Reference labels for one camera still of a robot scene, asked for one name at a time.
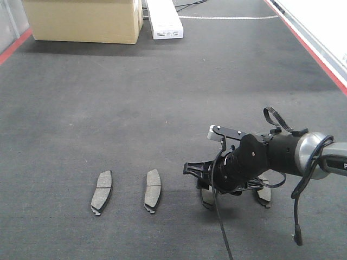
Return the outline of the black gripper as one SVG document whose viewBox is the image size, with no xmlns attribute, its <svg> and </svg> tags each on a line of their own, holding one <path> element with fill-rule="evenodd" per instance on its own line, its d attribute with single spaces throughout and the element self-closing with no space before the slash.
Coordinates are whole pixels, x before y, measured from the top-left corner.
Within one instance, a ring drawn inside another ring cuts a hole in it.
<svg viewBox="0 0 347 260">
<path fill-rule="evenodd" d="M 219 192 L 233 193 L 246 182 L 269 170 L 267 144 L 255 134 L 247 134 L 234 150 L 227 150 L 226 136 L 219 138 L 222 150 L 212 161 L 183 166 L 183 174 L 196 177 L 202 186 L 213 186 Z"/>
</svg>

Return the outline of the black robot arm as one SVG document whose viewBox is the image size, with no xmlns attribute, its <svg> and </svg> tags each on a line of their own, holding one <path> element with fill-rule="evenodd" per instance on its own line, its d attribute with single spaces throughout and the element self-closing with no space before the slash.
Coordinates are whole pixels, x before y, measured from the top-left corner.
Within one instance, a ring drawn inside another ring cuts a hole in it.
<svg viewBox="0 0 347 260">
<path fill-rule="evenodd" d="M 330 173 L 346 175 L 346 143 L 319 132 L 246 134 L 215 126 L 208 139 L 221 143 L 212 161 L 185 163 L 184 174 L 198 179 L 199 189 L 214 186 L 222 194 L 259 189 L 257 177 L 268 170 L 309 179 Z"/>
</svg>

